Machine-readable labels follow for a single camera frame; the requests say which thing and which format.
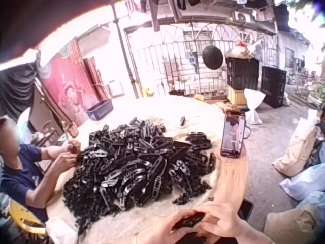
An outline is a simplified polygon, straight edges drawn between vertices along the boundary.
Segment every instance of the phone screen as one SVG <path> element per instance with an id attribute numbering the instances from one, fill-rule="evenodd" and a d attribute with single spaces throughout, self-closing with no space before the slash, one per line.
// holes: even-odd
<path id="1" fill-rule="evenodd" d="M 225 114 L 221 155 L 230 158 L 240 156 L 245 131 L 245 113 L 229 111 Z"/>

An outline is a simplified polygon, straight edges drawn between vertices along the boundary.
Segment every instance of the pile of black plastic parts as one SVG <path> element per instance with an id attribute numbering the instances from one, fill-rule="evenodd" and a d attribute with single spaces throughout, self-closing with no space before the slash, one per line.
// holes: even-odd
<path id="1" fill-rule="evenodd" d="M 215 167 L 215 155 L 202 150 L 211 141 L 202 132 L 187 134 L 186 143 L 164 137 L 162 123 L 134 118 L 129 125 L 90 133 L 89 147 L 78 156 L 74 176 L 64 186 L 64 202 L 76 217 L 81 235 L 101 216 L 142 207 L 171 195 L 173 185 L 183 194 L 173 204 L 184 205 L 211 187 L 201 176 Z"/>

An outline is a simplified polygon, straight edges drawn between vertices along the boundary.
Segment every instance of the black round object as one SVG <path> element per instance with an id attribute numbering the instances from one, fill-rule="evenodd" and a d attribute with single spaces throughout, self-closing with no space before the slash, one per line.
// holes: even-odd
<path id="1" fill-rule="evenodd" d="M 217 70 L 223 63 L 223 55 L 219 48 L 210 45 L 204 48 L 202 53 L 204 64 L 211 70 Z"/>

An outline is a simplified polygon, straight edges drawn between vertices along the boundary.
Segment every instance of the metal gate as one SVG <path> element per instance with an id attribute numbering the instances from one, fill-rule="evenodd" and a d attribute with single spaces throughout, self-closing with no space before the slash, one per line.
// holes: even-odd
<path id="1" fill-rule="evenodd" d="M 250 44 L 258 42 L 256 56 L 260 65 L 278 67 L 276 36 L 225 24 L 161 25 L 156 33 L 150 27 L 143 27 L 126 37 L 135 77 L 141 80 L 143 87 L 159 95 L 183 89 L 188 96 L 224 97 L 228 89 L 226 63 L 224 60 L 215 71 L 204 65 L 202 51 L 209 45 L 215 45 L 225 55 L 238 40 Z"/>

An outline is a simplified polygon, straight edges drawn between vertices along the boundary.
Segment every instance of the air conditioner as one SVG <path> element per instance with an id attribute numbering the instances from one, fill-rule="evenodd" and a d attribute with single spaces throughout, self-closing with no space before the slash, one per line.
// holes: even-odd
<path id="1" fill-rule="evenodd" d="M 249 14 L 234 11 L 233 15 L 234 15 L 234 19 L 237 21 L 251 23 Z"/>

